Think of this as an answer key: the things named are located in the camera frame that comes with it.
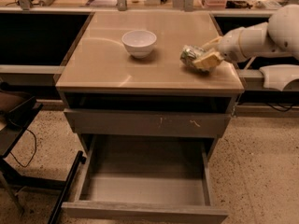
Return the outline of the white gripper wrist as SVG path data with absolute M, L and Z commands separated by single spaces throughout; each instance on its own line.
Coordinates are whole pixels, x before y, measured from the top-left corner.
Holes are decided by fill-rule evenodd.
M 217 36 L 201 46 L 204 52 L 196 58 L 192 65 L 197 70 L 210 71 L 221 64 L 223 60 L 226 62 L 242 63 L 248 59 L 241 48 L 241 35 L 245 31 L 244 27 L 240 27 L 226 33 L 223 37 Z

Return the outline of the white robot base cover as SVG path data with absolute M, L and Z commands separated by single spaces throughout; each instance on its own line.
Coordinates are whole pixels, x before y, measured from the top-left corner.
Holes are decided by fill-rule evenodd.
M 259 69 L 263 74 L 263 86 L 267 89 L 283 91 L 284 88 L 299 79 L 299 66 L 294 64 L 276 64 Z

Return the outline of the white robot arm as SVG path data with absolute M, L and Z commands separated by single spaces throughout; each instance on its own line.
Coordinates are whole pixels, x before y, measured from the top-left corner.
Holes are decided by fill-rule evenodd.
M 299 59 L 299 5 L 278 9 L 266 22 L 240 27 L 218 36 L 201 47 L 203 54 L 192 67 L 209 70 L 222 61 L 241 63 L 253 57 Z

